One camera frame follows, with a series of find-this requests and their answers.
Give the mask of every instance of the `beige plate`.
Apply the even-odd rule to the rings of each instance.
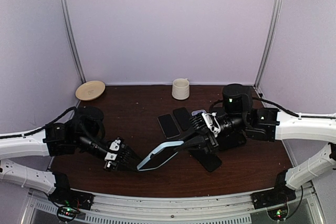
[[[103,94],[105,84],[102,81],[88,81],[76,90],[76,97],[82,101],[91,101]]]

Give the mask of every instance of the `black smartphone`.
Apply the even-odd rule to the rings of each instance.
[[[186,131],[191,127],[190,114],[186,107],[173,110],[173,114],[180,125],[182,131]]]
[[[180,134],[179,129],[177,128],[172,115],[160,115],[157,117],[163,134],[165,135],[166,139],[178,136]]]

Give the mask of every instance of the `wooden plate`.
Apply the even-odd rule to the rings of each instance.
[[[88,81],[76,90],[76,97],[82,101],[94,100],[103,94],[105,84],[102,81]]]

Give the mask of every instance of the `dark brown tabletop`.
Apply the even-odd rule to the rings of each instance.
[[[189,112],[205,109],[222,98],[222,86],[191,86],[190,97],[177,101],[171,86],[108,86],[104,94],[80,106],[104,112],[106,138],[121,136],[145,158],[166,139],[157,117],[185,106]],[[255,108],[262,104],[256,102]],[[58,156],[51,170],[68,175],[74,189],[140,197],[195,197],[242,193],[273,187],[277,174],[291,167],[281,141],[248,140],[245,146],[219,152],[223,164],[207,172],[188,152],[177,154],[157,170],[106,172],[105,162],[87,153]]]

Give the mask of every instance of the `white mug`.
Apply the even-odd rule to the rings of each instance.
[[[185,100],[189,97],[188,79],[180,78],[173,81],[172,96],[177,100]]]

